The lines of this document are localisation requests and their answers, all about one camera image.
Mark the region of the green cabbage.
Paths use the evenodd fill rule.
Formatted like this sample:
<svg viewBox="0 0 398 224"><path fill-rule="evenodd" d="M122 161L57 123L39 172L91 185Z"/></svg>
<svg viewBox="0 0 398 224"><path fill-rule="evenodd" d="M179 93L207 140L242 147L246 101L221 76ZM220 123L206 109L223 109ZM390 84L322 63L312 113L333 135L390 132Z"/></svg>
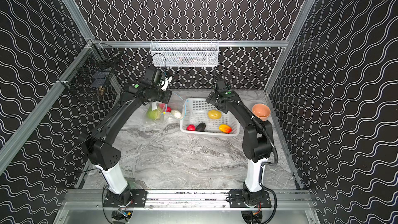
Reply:
<svg viewBox="0 0 398 224"><path fill-rule="evenodd" d="M159 120L161 119L162 113L162 108L157 107L156 109L153 109L150 107L146 113L146 116L149 120Z"/></svg>

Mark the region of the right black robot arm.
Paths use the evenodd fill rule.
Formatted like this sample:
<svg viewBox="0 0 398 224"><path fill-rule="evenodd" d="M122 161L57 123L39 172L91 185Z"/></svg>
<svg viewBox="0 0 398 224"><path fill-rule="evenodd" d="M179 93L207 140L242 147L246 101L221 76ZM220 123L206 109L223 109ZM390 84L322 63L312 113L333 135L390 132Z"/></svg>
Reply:
<svg viewBox="0 0 398 224"><path fill-rule="evenodd" d="M259 206L268 191L263 183L266 166L278 165L272 124L257 117L241 100L237 92L218 73L214 73L214 91L206 102L223 113L231 113L243 128L242 149L248 159L247 176L242 189L247 206Z"/></svg>

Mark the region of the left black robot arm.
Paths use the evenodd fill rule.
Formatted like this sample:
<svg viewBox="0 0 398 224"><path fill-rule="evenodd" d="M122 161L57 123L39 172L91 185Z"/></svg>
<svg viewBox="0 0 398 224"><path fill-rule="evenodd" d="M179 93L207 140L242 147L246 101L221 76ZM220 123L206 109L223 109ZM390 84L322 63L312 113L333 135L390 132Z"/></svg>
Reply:
<svg viewBox="0 0 398 224"><path fill-rule="evenodd" d="M113 146L115 139L131 115L148 103L167 104L172 96L168 89L171 73L148 68L142 78L122 89L119 101L104 120L91 132L79 136L84 152L107 183L109 198L125 207L132 202L131 188L120 168L121 151Z"/></svg>

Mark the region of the clear zip top bag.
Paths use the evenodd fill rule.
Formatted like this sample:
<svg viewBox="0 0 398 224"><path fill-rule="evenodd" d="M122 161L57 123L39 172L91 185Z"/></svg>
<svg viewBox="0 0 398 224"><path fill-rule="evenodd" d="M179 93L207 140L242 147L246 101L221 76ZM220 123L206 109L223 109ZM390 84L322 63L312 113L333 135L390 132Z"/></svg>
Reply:
<svg viewBox="0 0 398 224"><path fill-rule="evenodd" d="M149 104L145 118L151 121L163 121L174 118L178 121L185 119L188 99L173 92L168 103L153 102Z"/></svg>

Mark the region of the red strawberry front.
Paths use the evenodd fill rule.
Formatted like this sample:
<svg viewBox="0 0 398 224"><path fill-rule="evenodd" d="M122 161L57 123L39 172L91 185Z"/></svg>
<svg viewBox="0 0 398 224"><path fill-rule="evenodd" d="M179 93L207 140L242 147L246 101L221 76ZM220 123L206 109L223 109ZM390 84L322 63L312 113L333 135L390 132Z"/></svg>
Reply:
<svg viewBox="0 0 398 224"><path fill-rule="evenodd" d="M196 127L192 124L188 125L186 128L187 131L196 131Z"/></svg>

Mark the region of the yellow potato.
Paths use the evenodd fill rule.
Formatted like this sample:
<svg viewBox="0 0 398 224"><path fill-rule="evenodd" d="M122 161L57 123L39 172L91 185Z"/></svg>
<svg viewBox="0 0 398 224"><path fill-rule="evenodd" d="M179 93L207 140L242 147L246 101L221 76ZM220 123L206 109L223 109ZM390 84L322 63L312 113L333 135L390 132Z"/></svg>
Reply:
<svg viewBox="0 0 398 224"><path fill-rule="evenodd" d="M222 117L222 113L217 110L210 110L210 111L208 111L207 115L210 119L213 119L213 120L220 119Z"/></svg>

